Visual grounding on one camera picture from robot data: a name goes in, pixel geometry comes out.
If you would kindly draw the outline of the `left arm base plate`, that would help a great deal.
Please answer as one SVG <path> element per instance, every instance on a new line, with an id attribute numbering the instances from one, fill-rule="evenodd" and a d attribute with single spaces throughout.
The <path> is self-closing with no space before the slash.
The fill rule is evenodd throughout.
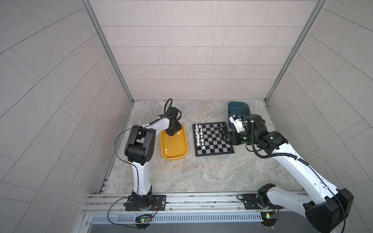
<path id="1" fill-rule="evenodd" d="M 123 204 L 126 211 L 164 211 L 166 205 L 166 195 L 152 196 L 130 196 Z"/>

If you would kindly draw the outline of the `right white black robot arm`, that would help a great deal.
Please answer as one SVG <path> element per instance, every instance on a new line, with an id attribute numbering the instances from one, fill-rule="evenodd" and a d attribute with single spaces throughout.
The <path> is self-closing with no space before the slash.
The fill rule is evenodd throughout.
<path id="1" fill-rule="evenodd" d="M 235 130 L 223 135 L 225 141 L 251 146 L 250 151 L 261 159 L 274 158 L 306 191 L 302 196 L 268 183 L 257 191 L 260 208 L 284 207 L 305 217 L 320 233 L 330 233 L 338 225 L 346 224 L 354 199 L 349 190 L 337 188 L 320 175 L 284 136 L 277 131 L 269 132 L 260 115 L 232 115 L 229 121 Z"/>

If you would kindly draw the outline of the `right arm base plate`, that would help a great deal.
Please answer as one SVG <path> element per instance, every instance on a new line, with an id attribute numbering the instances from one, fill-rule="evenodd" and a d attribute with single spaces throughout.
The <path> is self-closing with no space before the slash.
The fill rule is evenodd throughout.
<path id="1" fill-rule="evenodd" d="M 261 206 L 257 199 L 257 194 L 238 194 L 237 199 L 242 201 L 246 210 L 265 210 L 265 209 L 283 209 L 282 206 L 274 206 L 272 204 L 265 204 Z"/>

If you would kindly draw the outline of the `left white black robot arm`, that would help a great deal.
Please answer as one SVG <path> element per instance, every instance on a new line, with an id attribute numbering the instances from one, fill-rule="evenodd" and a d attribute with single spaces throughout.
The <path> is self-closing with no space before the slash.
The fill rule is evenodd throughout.
<path id="1" fill-rule="evenodd" d="M 134 188 L 130 196 L 134 205 L 147 210 L 152 205 L 152 186 L 149 177 L 149 161 L 151 160 L 155 138 L 161 132 L 174 136 L 182 129 L 179 123 L 180 110 L 172 106 L 173 99 L 169 98 L 164 107 L 164 113 L 146 125 L 134 125 L 131 128 L 124 150 L 129 163 L 133 167 Z"/>

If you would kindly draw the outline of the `black white chessboard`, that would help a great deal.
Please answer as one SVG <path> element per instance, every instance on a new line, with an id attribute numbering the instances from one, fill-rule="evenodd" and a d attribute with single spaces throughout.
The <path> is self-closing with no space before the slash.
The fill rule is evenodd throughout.
<path id="1" fill-rule="evenodd" d="M 228 132 L 226 122 L 210 122 L 192 124 L 196 157 L 233 154 L 231 143 L 221 137 Z"/>

